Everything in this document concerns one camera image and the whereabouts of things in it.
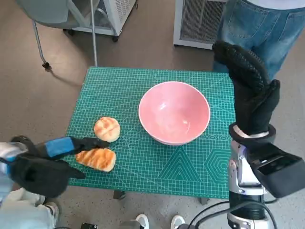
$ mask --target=black glove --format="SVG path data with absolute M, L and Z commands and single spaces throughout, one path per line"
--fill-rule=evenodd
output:
M 82 150 L 109 146 L 108 142 L 90 137 L 64 137 L 38 145 L 25 136 L 14 137 L 11 141 L 23 143 L 28 151 L 17 155 L 13 161 L 0 160 L 9 166 L 10 178 L 26 190 L 50 198 L 66 190 L 69 178 L 85 178 L 81 171 L 58 159 Z
M 238 45 L 216 42 L 215 59 L 227 66 L 234 85 L 236 124 L 247 135 L 268 131 L 280 99 L 280 82 L 268 79 L 263 62 Z
M 65 161 L 53 161 L 30 153 L 19 154 L 14 161 L 5 163 L 10 168 L 13 181 L 30 192 L 50 198 L 66 190 L 69 178 L 85 178 L 83 172 L 70 167 Z

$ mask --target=pink bowl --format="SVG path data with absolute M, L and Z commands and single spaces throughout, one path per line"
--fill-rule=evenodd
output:
M 205 131 L 210 107 L 196 88 L 182 82 L 164 82 L 145 93 L 139 105 L 139 118 L 155 140 L 179 146 Z

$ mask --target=gray floor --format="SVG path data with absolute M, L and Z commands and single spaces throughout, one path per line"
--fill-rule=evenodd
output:
M 70 37 L 61 30 L 39 26 L 46 59 L 56 76 L 44 71 L 31 21 L 12 0 L 0 7 L 0 137 L 27 135 L 34 142 L 65 135 L 81 84 L 92 65 L 91 36 Z M 141 0 L 128 19 L 118 43 L 97 37 L 100 66 L 210 70 L 211 51 L 174 48 L 174 0 Z M 282 81 L 281 101 L 272 123 L 276 143 L 282 149 L 305 156 L 305 34 L 289 53 L 277 78 Z M 112 199 L 110 190 L 69 187 L 59 198 L 60 225 L 80 228 L 82 222 L 114 229 L 139 213 L 149 216 L 151 228 L 169 228 L 179 213 L 189 222 L 202 209 L 196 198 L 128 193 L 126 200 Z M 279 228 L 305 228 L 305 191 L 270 206 Z M 204 228 L 228 228 L 225 216 L 212 219 Z

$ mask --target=table leg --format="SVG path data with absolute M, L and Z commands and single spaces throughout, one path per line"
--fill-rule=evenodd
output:
M 209 201 L 210 199 L 209 198 L 200 198 L 200 203 L 202 204 L 202 205 L 206 205 L 206 204 L 208 204 L 208 201 Z
M 182 224 L 180 227 L 178 227 L 178 229 L 188 229 L 188 224 Z M 190 225 L 189 229 L 195 229 L 195 226 Z
M 114 190 L 113 192 L 113 198 L 114 199 L 118 199 L 118 200 L 121 200 L 121 199 L 124 199 L 125 198 L 125 191 L 120 191 L 120 190 Z

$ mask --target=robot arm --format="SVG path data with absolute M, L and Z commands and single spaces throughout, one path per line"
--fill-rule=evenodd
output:
M 9 143 L 0 143 L 0 202 L 14 182 L 33 193 L 51 198 L 60 195 L 69 178 L 85 178 L 85 175 L 59 159 L 108 145 L 89 137 L 63 137 L 34 145 L 27 137 L 18 136 Z
M 205 220 L 223 213 L 227 213 L 233 229 L 276 228 L 275 219 L 264 203 L 264 194 L 268 191 L 275 198 L 282 198 L 305 188 L 303 159 L 272 144 L 275 128 L 269 122 L 279 102 L 280 82 L 269 81 L 264 63 L 251 51 L 226 42 L 216 42 L 213 51 L 216 61 L 229 69 L 234 86 L 236 122 L 229 126 L 230 208 L 200 219 L 195 226 L 183 225 L 179 229 L 198 229 Z

